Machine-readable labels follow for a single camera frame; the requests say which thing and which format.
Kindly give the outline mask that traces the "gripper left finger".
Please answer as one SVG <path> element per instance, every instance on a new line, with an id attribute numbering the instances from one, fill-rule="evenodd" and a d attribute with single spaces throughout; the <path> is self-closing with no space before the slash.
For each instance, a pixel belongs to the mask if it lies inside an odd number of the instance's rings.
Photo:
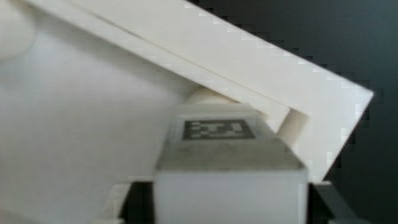
<path id="1" fill-rule="evenodd" d="M 152 181 L 114 185 L 95 224 L 155 224 Z"/>

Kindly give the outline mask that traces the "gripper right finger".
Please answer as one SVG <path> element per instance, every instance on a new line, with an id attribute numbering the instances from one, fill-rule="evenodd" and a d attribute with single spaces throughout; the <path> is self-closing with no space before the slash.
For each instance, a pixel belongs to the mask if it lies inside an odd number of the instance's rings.
<path id="1" fill-rule="evenodd" d="M 306 224 L 372 224 L 358 216 L 329 181 L 310 185 Z"/>

